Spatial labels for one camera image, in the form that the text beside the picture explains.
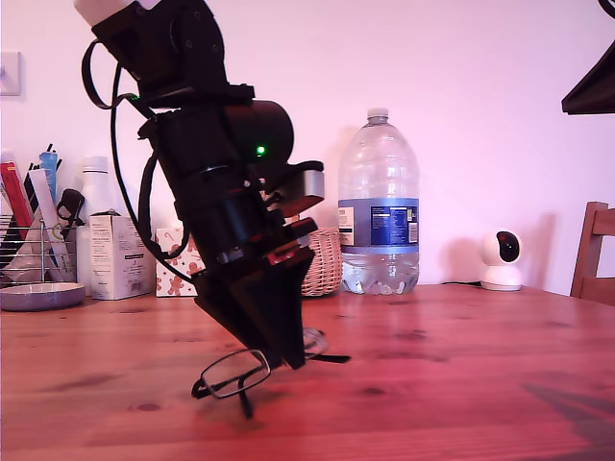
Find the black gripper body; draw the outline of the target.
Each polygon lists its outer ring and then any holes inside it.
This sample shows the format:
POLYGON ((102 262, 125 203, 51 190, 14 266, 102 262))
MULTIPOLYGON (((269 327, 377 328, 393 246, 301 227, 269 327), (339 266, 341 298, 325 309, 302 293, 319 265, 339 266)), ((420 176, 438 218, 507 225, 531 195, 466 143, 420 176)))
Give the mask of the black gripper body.
POLYGON ((261 258, 278 263, 309 249, 311 218, 287 220, 318 203, 318 166, 216 165, 184 179, 176 209, 209 273, 237 277, 261 258))

